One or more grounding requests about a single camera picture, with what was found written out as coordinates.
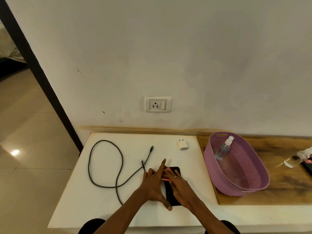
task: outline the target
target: electrical outlet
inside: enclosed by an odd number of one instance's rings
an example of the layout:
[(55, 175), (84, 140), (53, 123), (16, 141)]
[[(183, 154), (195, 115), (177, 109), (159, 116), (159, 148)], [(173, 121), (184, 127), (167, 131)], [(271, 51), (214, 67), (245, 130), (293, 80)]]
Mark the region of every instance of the electrical outlet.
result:
[(149, 113), (168, 113), (171, 111), (171, 97), (145, 96), (145, 111)]
[(167, 100), (150, 100), (150, 110), (166, 110)]

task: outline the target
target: dark area under bed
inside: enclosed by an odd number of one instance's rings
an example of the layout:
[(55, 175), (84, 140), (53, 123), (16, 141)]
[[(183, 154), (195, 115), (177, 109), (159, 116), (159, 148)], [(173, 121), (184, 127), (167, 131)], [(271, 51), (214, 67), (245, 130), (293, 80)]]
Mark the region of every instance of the dark area under bed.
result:
[(14, 61), (8, 58), (0, 58), (0, 77), (12, 74), (27, 67), (26, 63)]

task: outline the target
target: basket handle hole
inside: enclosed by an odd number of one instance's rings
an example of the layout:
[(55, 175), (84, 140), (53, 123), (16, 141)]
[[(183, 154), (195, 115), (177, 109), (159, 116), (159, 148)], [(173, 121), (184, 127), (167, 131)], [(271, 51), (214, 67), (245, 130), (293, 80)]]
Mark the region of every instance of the basket handle hole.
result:
[(227, 134), (217, 134), (216, 137), (227, 137)]

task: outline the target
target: black door frame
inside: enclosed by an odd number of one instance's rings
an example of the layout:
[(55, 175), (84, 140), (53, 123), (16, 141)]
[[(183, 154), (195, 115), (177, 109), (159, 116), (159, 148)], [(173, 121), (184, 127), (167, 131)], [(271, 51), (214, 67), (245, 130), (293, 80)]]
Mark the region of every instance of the black door frame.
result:
[(32, 71), (33, 75), (38, 81), (40, 87), (42, 88), (43, 92), (45, 93), (46, 97), (50, 101), (52, 107), (54, 108), (55, 112), (57, 113), (60, 120), (62, 121), (67, 132), (71, 136), (73, 142), (77, 146), (77, 149), (79, 150), (79, 152), (81, 152), (83, 149), (83, 145), (73, 125), (68, 119), (60, 101), (58, 100), (55, 92), (53, 91), (47, 77), (44, 74), (44, 71), (42, 70), (25, 35), (21, 31), (21, 28), (19, 27), (13, 13), (11, 12), (5, 0), (0, 0), (0, 20), (2, 21), (7, 31), (9, 32), (9, 35), (13, 39), (18, 50), (21, 52), (23, 58), (27, 62), (30, 70)]

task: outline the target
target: bottle cap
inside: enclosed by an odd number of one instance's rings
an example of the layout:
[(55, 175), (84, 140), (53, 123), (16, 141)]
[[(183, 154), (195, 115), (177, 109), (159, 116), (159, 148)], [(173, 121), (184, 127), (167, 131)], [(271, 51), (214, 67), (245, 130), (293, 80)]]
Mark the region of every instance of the bottle cap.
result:
[(305, 149), (303, 151), (306, 155), (310, 156), (312, 154), (312, 147), (311, 148), (308, 148), (308, 149)]
[(229, 136), (228, 139), (225, 141), (225, 144), (230, 146), (232, 144), (232, 141), (234, 140), (233, 136)]

